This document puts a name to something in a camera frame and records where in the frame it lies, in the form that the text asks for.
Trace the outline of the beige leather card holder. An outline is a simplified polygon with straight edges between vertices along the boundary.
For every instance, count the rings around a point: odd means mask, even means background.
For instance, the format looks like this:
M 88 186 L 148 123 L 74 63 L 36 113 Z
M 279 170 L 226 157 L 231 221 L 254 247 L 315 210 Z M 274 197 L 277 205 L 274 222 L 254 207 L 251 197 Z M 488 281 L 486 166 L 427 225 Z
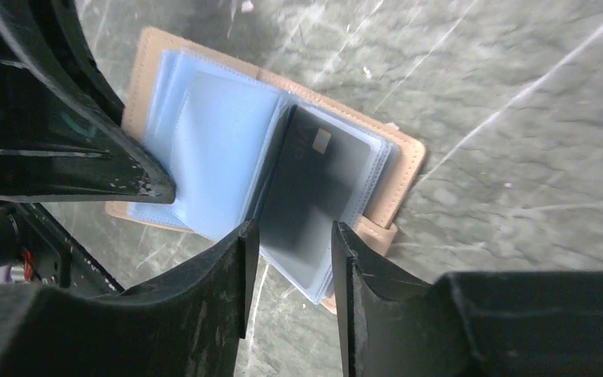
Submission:
M 283 76 L 155 27 L 140 36 L 122 128 L 163 165 L 175 198 L 170 204 L 111 201 L 106 212 L 212 241 L 256 219 L 262 236 L 261 213 L 297 107 L 371 145 L 372 159 L 335 221 L 386 254 L 397 234 L 397 211 L 425 158 L 422 142 Z M 330 245 L 331 231 L 320 268 L 297 280 L 260 239 L 271 265 L 311 302 L 334 312 Z

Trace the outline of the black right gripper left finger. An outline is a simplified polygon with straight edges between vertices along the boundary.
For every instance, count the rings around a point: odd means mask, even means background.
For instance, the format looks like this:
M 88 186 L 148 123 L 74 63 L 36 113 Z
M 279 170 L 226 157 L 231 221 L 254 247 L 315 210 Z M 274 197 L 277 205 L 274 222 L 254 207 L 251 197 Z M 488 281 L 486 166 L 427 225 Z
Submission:
M 0 284 L 0 376 L 230 376 L 258 250 L 250 220 L 120 295 Z

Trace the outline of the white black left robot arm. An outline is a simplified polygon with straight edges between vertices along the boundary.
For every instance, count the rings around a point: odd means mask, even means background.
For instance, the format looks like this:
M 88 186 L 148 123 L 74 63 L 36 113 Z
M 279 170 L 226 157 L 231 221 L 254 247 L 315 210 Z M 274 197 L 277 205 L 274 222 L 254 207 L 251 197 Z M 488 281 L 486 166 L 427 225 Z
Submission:
M 81 295 L 121 285 L 48 202 L 171 203 L 175 185 L 122 128 L 73 1 L 0 1 L 0 266 Z

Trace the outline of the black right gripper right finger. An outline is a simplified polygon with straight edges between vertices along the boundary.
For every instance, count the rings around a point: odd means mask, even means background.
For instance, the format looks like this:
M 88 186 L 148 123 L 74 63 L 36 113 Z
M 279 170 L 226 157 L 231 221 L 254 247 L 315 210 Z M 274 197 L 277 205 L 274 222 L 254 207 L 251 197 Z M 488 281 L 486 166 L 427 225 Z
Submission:
M 342 222 L 331 252 L 346 376 L 603 376 L 603 271 L 427 284 Z

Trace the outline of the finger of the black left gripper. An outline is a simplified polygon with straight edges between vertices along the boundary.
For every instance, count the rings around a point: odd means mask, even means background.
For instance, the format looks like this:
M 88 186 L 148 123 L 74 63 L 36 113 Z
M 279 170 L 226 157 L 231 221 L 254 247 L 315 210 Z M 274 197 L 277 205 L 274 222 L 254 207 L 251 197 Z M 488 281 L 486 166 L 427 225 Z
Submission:
M 171 203 L 72 1 L 0 1 L 0 200 Z

